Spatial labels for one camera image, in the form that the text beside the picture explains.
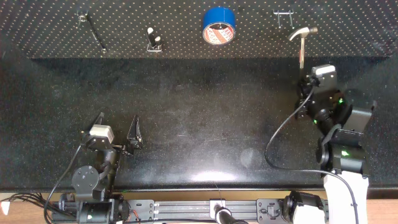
pegboard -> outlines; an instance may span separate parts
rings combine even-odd
[[[202,37],[202,19],[212,7],[236,16],[236,37],[212,46]],[[101,53],[90,25],[78,26],[77,11],[87,10],[108,52]],[[52,0],[0,3],[3,41],[30,58],[247,58],[296,57],[300,39],[289,16],[281,28],[273,10],[293,10],[295,28],[317,26],[306,41],[306,56],[388,56],[397,51],[398,1],[106,1]],[[164,40],[164,51],[146,51],[146,29]]]

roll of tape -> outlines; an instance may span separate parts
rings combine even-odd
[[[203,38],[213,45],[227,44],[235,37],[235,15],[232,10],[217,7],[203,18]]]

green light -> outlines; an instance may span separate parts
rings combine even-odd
[[[342,156],[349,156],[348,152],[346,152],[346,151],[342,151],[342,152],[341,152],[341,155],[342,155]]]

